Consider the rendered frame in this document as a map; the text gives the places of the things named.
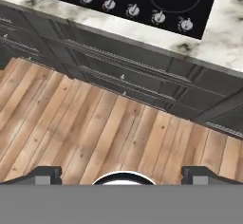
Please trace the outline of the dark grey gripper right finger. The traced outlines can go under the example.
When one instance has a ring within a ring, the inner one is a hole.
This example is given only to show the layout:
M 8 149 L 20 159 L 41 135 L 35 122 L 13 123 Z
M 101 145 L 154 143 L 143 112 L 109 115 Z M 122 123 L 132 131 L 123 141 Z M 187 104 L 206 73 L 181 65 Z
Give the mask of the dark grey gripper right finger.
M 218 185 L 218 184 L 240 184 L 234 179 L 221 177 L 206 166 L 183 166 L 181 168 L 182 185 Z

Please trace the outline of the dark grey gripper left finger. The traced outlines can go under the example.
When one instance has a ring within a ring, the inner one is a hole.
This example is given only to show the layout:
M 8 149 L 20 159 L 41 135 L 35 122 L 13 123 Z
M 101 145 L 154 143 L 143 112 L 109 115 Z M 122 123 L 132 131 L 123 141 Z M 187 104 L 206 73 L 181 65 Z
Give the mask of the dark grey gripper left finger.
M 26 175 L 0 182 L 0 185 L 62 185 L 62 172 L 61 166 L 38 166 Z

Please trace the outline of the dark grey cupboard door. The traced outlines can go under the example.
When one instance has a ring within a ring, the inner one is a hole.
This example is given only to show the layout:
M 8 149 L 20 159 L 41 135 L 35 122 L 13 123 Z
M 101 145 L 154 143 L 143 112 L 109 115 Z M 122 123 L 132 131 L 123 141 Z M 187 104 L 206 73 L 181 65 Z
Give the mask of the dark grey cupboard door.
M 194 122 L 243 140 L 243 72 L 205 69 L 194 83 L 222 96 L 196 116 Z

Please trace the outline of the white and black round object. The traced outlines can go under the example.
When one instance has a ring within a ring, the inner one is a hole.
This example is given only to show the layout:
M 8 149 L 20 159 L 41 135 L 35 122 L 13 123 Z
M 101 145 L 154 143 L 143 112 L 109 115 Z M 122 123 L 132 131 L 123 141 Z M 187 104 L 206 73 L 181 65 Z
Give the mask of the white and black round object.
M 155 182 L 135 171 L 113 171 L 98 177 L 93 185 L 155 185 Z

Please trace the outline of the dark grey shallow drawer front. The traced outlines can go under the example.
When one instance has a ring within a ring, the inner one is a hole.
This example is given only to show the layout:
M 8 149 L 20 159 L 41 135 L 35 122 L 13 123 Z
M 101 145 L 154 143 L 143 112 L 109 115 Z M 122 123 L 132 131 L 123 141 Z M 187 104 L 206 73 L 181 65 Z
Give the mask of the dark grey shallow drawer front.
M 154 69 L 173 73 L 185 78 L 189 78 L 191 73 L 196 69 L 196 65 L 192 63 L 136 46 L 127 39 L 121 41 L 109 37 L 108 33 L 102 32 L 101 30 L 83 29 L 82 27 L 76 27 L 73 23 L 69 25 L 61 24 L 60 27 L 64 31 L 65 37 L 71 41 L 153 67 Z

